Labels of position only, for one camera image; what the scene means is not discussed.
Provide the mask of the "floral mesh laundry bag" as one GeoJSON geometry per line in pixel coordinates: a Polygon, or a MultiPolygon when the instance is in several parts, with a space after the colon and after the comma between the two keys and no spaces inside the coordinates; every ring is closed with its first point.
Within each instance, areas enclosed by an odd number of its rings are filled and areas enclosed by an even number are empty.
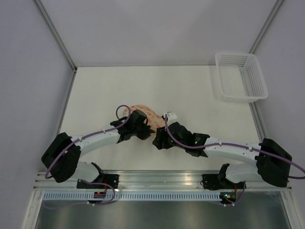
{"type": "Polygon", "coordinates": [[[163,118],[155,113],[151,108],[145,106],[145,105],[132,105],[130,106],[131,112],[135,110],[140,110],[143,112],[147,117],[147,124],[151,126],[151,129],[156,132],[157,128],[159,127],[165,127],[165,122],[163,118]]]}

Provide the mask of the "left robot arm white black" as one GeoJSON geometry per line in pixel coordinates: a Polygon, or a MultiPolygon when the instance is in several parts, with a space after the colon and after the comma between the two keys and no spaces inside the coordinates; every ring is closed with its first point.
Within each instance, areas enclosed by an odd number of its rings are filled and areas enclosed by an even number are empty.
{"type": "Polygon", "coordinates": [[[155,133],[144,112],[138,109],[127,111],[127,116],[110,122],[99,131],[76,136],[69,136],[66,132],[58,134],[41,157],[47,168],[45,179],[53,178],[62,183],[75,178],[84,180],[94,189],[101,188],[103,171],[97,164],[82,162],[80,158],[101,147],[130,140],[133,136],[146,140],[155,133]]]}

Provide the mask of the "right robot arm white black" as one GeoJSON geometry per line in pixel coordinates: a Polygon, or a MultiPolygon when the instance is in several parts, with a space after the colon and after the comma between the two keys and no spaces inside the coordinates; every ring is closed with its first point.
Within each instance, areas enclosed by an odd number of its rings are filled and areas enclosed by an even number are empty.
{"type": "Polygon", "coordinates": [[[287,187],[292,157],[274,140],[261,143],[223,143],[207,134],[191,133],[178,122],[158,127],[153,145],[157,149],[178,147],[194,157],[219,157],[239,161],[223,164],[217,182],[222,188],[244,181],[264,181],[275,187],[287,187]]]}

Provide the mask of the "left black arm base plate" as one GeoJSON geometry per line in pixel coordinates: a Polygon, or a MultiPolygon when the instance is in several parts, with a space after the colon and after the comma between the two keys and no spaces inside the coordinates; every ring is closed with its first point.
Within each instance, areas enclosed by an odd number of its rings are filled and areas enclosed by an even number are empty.
{"type": "Polygon", "coordinates": [[[112,188],[116,189],[119,184],[119,175],[118,174],[104,174],[102,177],[97,177],[93,184],[89,184],[87,181],[78,180],[77,189],[108,189],[108,186],[99,185],[99,183],[107,184],[112,188]]]}

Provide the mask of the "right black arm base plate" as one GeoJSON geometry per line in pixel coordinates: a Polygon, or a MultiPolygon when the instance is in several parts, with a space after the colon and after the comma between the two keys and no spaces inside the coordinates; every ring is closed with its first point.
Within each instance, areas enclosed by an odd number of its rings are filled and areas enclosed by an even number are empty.
{"type": "Polygon", "coordinates": [[[201,185],[204,189],[216,191],[220,189],[243,189],[244,182],[234,183],[218,174],[202,174],[201,185]]]}

